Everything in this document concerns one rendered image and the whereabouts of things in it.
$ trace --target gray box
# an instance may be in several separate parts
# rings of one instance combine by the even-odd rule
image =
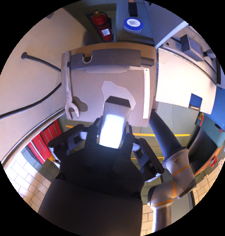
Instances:
[[[195,61],[204,61],[202,46],[187,34],[180,38],[182,52]]]

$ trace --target fire extinguisher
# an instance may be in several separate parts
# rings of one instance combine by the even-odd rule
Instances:
[[[105,41],[113,39],[107,16],[99,13],[99,11],[95,11],[92,21]]]

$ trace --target black cable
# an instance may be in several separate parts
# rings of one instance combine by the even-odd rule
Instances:
[[[39,59],[39,58],[35,58],[35,57],[32,57],[32,56],[28,56],[27,53],[23,53],[22,56],[21,56],[21,58],[22,58],[22,59],[28,58],[28,59],[31,59],[31,60],[35,60],[35,61],[44,63],[45,65],[48,65],[48,66],[52,67],[53,69],[55,69],[55,70],[61,72],[61,70],[60,70],[59,68],[57,68],[56,66],[54,66],[54,65],[52,65],[52,64],[50,64],[50,63],[48,63],[48,62],[46,62],[46,61],[44,61],[44,60],[41,60],[41,59]],[[61,87],[61,85],[62,85],[62,83],[60,83],[52,92],[50,92],[47,96],[45,96],[44,98],[42,98],[42,99],[39,100],[38,102],[35,102],[35,103],[31,104],[31,105],[28,105],[28,106],[25,106],[25,107],[16,109],[16,110],[14,110],[14,111],[12,111],[12,112],[7,112],[7,113],[5,113],[5,114],[0,115],[0,120],[3,119],[3,118],[5,118],[5,117],[9,117],[9,116],[14,115],[14,114],[16,114],[16,113],[23,112],[23,111],[25,111],[25,110],[27,110],[27,109],[30,109],[30,108],[32,108],[32,107],[34,107],[34,106],[39,105],[40,103],[42,103],[43,101],[45,101],[47,98],[49,98],[51,95],[53,95],[53,94]]]

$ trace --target silver wrench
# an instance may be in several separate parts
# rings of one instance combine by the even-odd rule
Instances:
[[[65,73],[65,89],[66,89],[66,106],[65,112],[69,119],[73,119],[70,108],[73,108],[76,116],[79,117],[79,109],[73,102],[72,88],[71,88],[71,78],[70,78],[70,68],[67,67],[67,63],[71,60],[70,51],[65,52],[64,55],[64,73]]]

